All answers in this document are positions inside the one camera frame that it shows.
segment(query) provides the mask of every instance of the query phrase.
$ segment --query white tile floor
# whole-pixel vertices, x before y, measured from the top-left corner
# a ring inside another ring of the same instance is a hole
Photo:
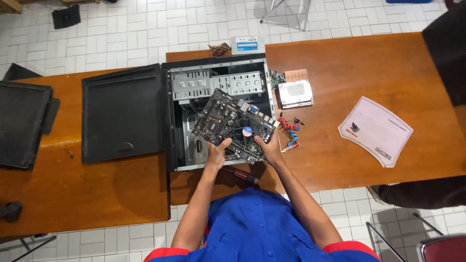
[[[366,221],[373,223],[385,237],[395,237],[391,239],[392,246],[408,262],[418,262],[415,247],[419,241],[437,236],[415,219],[412,212],[419,213],[444,234],[466,233],[465,207],[417,210],[385,206],[375,202],[364,187],[320,191],[311,195],[329,215],[343,240],[356,240],[368,245],[383,262],[399,260],[382,241],[371,241]],[[171,207],[168,222],[56,233],[56,241],[21,261],[141,262],[154,248],[170,247],[186,206]],[[376,239],[375,234],[372,234],[372,239]],[[27,240],[33,246],[41,241]],[[19,241],[0,245],[0,262],[11,261],[24,252],[26,250],[21,248]]]
[[[230,37],[264,35],[267,43],[421,31],[446,12],[440,0],[392,5],[383,0],[312,0],[308,21],[303,2],[288,0],[263,24],[271,0],[118,0],[81,4],[81,23],[54,30],[58,1],[24,6],[23,14],[0,15],[0,77],[15,62],[41,75],[125,68],[165,62],[165,53],[207,49]],[[307,31],[298,29],[307,24]],[[414,210],[376,203],[365,188],[312,193],[344,240],[374,248],[383,262],[397,261],[383,243],[372,243],[365,226],[375,223],[409,262],[415,246],[434,236]],[[172,207],[168,222],[57,233],[57,240],[23,262],[141,262],[154,248],[169,247],[186,205]],[[466,232],[464,207],[420,210],[444,233]],[[41,240],[30,240],[38,245]],[[19,241],[0,245],[0,262],[25,252]]]
[[[263,24],[272,0],[118,0],[80,5],[81,23],[54,30],[57,0],[0,15],[0,77],[13,62],[41,75],[165,62],[165,53],[207,49],[232,36],[264,35],[267,43],[421,31],[446,12],[441,0],[287,0]],[[300,31],[307,23],[307,31]]]

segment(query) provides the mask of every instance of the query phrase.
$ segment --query wooden table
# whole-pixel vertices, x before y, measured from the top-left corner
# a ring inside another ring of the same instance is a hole
[[[209,56],[208,51],[168,53],[167,61]],[[307,69],[315,105],[283,110],[306,125],[300,146],[284,154],[309,191],[407,182],[466,174],[466,142],[421,33],[302,41],[266,46],[269,69]],[[362,147],[340,137],[337,127],[361,96],[398,115],[414,129],[394,168],[382,168]],[[282,144],[288,138],[281,134]],[[238,165],[263,189],[285,193],[266,163]],[[202,170],[170,174],[171,204],[187,204]],[[218,199],[248,186],[220,172]]]
[[[51,86],[61,104],[52,132],[42,136],[34,169],[0,169],[0,203],[19,200],[24,206],[18,222],[0,221],[0,237],[170,219],[163,153],[81,164],[81,79],[118,70],[20,81]]]

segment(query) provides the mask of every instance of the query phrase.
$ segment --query blue shirt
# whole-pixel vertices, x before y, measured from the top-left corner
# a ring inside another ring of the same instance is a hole
[[[299,223],[288,200],[254,188],[213,201],[206,231],[203,248],[192,252],[158,248],[144,262],[379,261],[369,247],[355,241],[319,249]]]

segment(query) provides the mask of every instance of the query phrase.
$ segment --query hand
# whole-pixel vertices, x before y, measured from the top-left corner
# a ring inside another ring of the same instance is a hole
[[[256,141],[256,143],[262,148],[265,159],[271,165],[285,163],[285,160],[281,155],[280,143],[278,141],[278,128],[275,128],[272,132],[272,136],[270,137],[268,144],[266,144],[259,136],[254,136],[254,141]]]
[[[223,140],[223,142],[216,146],[212,143],[208,143],[208,155],[207,155],[207,166],[214,166],[217,171],[223,167],[225,164],[225,148],[228,147],[232,143],[231,138],[227,138]]]

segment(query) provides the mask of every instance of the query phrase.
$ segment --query circuit board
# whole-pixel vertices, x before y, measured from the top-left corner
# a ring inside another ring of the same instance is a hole
[[[267,143],[279,124],[254,105],[215,89],[192,132],[215,145],[232,138],[226,151],[253,165],[262,156],[253,137],[257,135]]]

